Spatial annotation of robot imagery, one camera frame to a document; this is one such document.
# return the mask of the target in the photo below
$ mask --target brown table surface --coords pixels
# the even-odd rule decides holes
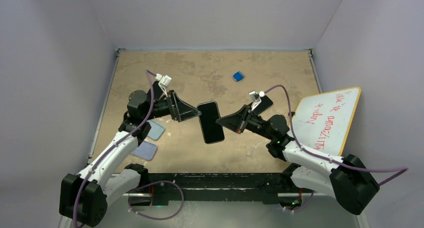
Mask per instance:
[[[221,116],[225,116],[250,103],[249,92],[263,91],[276,84],[287,88],[294,110],[302,97],[319,92],[309,61],[306,51],[122,52],[93,157],[107,147],[118,131],[129,94],[135,90],[149,90],[145,69],[171,76],[168,90],[175,90],[181,100],[194,107],[216,101]],[[232,78],[237,71],[244,74],[239,82]],[[268,96],[274,105],[262,113],[262,117],[287,116],[284,91],[276,88]],[[236,134],[224,128],[223,142],[205,144],[198,118],[179,123],[167,116],[155,121],[165,127],[165,132],[157,141],[147,138],[157,144],[154,158],[146,161],[129,155],[116,172],[129,163],[145,165],[154,173],[281,172],[288,165],[268,153],[266,138],[248,130]]]

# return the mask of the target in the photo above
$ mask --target white wall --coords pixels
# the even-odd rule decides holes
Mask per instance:
[[[314,54],[323,90],[362,87],[345,153],[410,167],[365,210],[372,228],[424,224],[423,10],[423,0],[342,0]]]
[[[89,0],[0,0],[0,227],[57,227],[115,61]]]
[[[115,47],[309,49],[341,0],[91,0]]]

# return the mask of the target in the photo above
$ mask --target floor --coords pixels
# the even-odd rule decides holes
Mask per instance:
[[[145,69],[172,77],[168,89],[190,105],[216,101],[221,116],[238,111],[250,103],[249,92],[263,91],[283,84],[296,108],[301,98],[319,93],[309,56],[304,52],[173,51],[122,52],[113,78],[93,156],[111,142],[122,122],[128,96],[135,90],[148,91]],[[235,82],[232,75],[241,71],[245,78]],[[262,114],[288,113],[282,89],[269,93],[274,105]],[[288,163],[273,158],[267,139],[245,131],[224,129],[225,140],[205,144],[198,118],[178,123],[170,117],[155,119],[165,127],[155,157],[146,161],[129,155],[116,172],[129,163],[145,165],[154,173],[260,173],[281,172]]]

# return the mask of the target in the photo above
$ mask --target blue cube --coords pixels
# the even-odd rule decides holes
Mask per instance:
[[[240,80],[242,80],[245,76],[240,72],[236,72],[233,76],[234,81],[238,82]]]

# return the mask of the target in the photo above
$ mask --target blue object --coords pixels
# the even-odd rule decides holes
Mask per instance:
[[[233,76],[234,81],[238,82],[242,80],[245,76],[241,72],[236,72]]]
[[[151,160],[156,153],[157,146],[153,143],[143,141],[131,154],[146,160]]]
[[[148,132],[147,136],[152,138],[153,140],[159,139],[159,137],[161,137],[161,135],[164,133],[165,127],[163,127],[161,124],[152,120],[147,122],[150,123],[150,126],[151,126],[151,129]]]

